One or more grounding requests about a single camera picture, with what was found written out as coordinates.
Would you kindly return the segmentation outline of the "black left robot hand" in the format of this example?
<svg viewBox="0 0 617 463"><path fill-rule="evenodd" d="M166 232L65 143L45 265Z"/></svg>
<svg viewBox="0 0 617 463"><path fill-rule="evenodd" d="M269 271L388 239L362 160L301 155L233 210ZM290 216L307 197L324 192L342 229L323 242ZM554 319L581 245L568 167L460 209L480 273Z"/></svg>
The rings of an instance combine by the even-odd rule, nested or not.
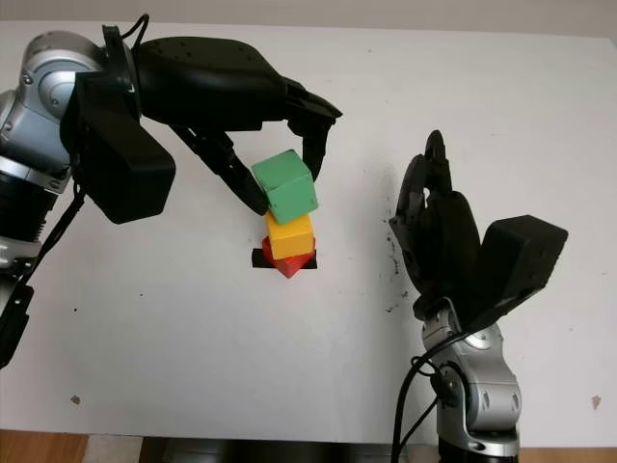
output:
<svg viewBox="0 0 617 463"><path fill-rule="evenodd" d="M265 123L285 121L302 138L303 160L318 176L340 111L279 74L251 45L162 38L139 45L134 60L143 115L169 126L255 213L265 213L267 197L235 154L231 132L259 131Z"/></svg>

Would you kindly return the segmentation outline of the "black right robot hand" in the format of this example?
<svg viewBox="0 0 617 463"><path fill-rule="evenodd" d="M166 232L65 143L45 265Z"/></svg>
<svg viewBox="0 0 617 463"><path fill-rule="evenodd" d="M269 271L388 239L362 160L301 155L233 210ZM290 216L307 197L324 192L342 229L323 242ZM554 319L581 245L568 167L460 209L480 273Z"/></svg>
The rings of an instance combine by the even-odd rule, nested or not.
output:
<svg viewBox="0 0 617 463"><path fill-rule="evenodd" d="M469 202L452 187L439 130L410 162L389 225L418 292L417 319L432 317L443 298L453 304L468 299L480 238Z"/></svg>

